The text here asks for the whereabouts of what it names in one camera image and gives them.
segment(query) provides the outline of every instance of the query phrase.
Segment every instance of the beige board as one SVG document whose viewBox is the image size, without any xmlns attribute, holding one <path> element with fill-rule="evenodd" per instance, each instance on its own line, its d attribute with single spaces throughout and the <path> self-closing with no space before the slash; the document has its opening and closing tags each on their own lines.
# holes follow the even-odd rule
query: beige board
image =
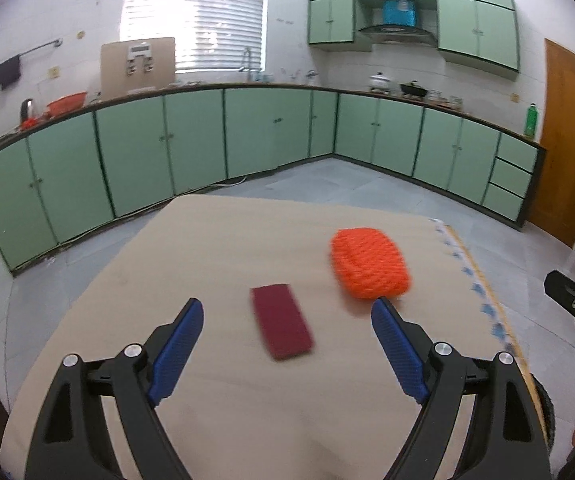
<svg viewBox="0 0 575 480">
<path fill-rule="evenodd" d="M 142 58 L 136 60 L 136 72 L 127 75 L 127 47 L 143 41 L 152 45 L 154 68 L 142 70 Z M 174 38 L 106 43 L 100 48 L 100 95 L 103 101 L 124 97 L 141 88 L 162 89 L 174 83 L 176 73 L 176 41 Z"/>
<path fill-rule="evenodd" d="M 152 219 L 64 316 L 20 389 L 0 461 L 21 479 L 32 429 L 64 355 L 114 356 L 199 298 L 205 327 L 173 395 L 157 412 L 196 480 L 380 480 L 419 413 L 371 327 L 369 301 L 349 297 L 330 266 L 341 228 L 371 226 L 401 248 L 413 276 L 395 302 L 406 320 L 463 355 L 492 358 L 501 342 L 472 281 L 429 219 L 341 205 L 184 196 Z M 290 283 L 311 327 L 311 354 L 274 362 L 250 288 Z M 465 438 L 464 401 L 439 479 Z M 113 401 L 104 403 L 123 474 L 138 479 Z"/>
</svg>

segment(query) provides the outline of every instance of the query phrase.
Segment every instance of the white tile wall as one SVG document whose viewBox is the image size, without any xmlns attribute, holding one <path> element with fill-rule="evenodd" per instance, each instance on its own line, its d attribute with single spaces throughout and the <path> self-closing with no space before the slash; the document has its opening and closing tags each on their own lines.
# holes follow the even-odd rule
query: white tile wall
<svg viewBox="0 0 575 480">
<path fill-rule="evenodd" d="M 315 68 L 319 83 L 347 89 L 365 88 L 367 78 L 375 72 L 385 72 L 398 82 L 414 79 L 445 95 L 463 97 L 466 111 L 476 116 L 520 131 L 527 106 L 536 102 L 542 111 L 545 105 L 544 38 L 575 52 L 575 4 L 573 0 L 516 3 L 522 74 L 514 83 L 446 63 L 436 51 L 424 47 L 375 46 L 370 54 L 328 54 L 310 48 L 307 0 L 269 0 L 266 68 L 279 82 L 293 78 L 302 82 L 304 74 Z M 100 46 L 118 40 L 122 4 L 123 0 L 0 0 L 0 62 L 40 43 L 64 40 L 58 49 L 46 48 L 24 57 L 21 81 L 0 91 L 0 134 L 18 123 L 20 103 L 27 97 L 45 105 L 72 92 L 99 89 Z M 85 37 L 77 40 L 80 30 Z M 60 66 L 59 78 L 47 78 L 51 66 Z M 241 80 L 241 75 L 200 72 L 179 78 L 232 81 Z M 509 100 L 513 92 L 520 95 L 519 104 Z M 4 298 L 9 287 L 9 275 L 0 263 L 0 320 L 7 308 Z"/>
</svg>

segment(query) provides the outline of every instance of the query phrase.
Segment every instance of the white blinds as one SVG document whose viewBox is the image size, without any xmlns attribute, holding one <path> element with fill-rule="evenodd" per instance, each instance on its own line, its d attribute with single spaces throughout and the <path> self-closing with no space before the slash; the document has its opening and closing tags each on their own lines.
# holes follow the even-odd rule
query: white blinds
<svg viewBox="0 0 575 480">
<path fill-rule="evenodd" d="M 120 39 L 176 38 L 176 69 L 261 68 L 265 0 L 125 0 Z"/>
</svg>

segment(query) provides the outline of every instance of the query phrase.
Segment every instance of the orange sponge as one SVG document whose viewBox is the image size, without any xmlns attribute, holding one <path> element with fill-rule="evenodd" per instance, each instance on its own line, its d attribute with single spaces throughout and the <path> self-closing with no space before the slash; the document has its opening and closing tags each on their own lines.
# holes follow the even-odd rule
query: orange sponge
<svg viewBox="0 0 575 480">
<path fill-rule="evenodd" d="M 341 229 L 331 239 L 334 272 L 355 298 L 400 296 L 411 286 L 399 248 L 372 227 Z"/>
</svg>

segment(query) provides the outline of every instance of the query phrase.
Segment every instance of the silver screw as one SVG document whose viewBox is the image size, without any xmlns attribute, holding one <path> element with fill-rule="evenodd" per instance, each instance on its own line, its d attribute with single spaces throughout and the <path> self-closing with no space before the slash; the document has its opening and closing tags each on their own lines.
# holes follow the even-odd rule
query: silver screw
<svg viewBox="0 0 575 480">
<path fill-rule="evenodd" d="M 125 348 L 125 350 L 123 350 L 123 353 L 128 357 L 137 357 L 141 354 L 141 352 L 142 346 L 139 344 L 129 345 L 127 348 Z"/>
<path fill-rule="evenodd" d="M 72 367 L 78 362 L 78 356 L 76 354 L 69 354 L 65 356 L 65 359 L 62 360 L 62 364 L 64 366 Z"/>
<path fill-rule="evenodd" d="M 450 355 L 452 353 L 452 347 L 447 343 L 436 343 L 434 350 L 436 350 L 439 355 Z"/>
<path fill-rule="evenodd" d="M 501 352 L 499 354 L 499 361 L 501 361 L 504 365 L 510 365 L 514 362 L 514 358 L 512 357 L 512 354 Z"/>
</svg>

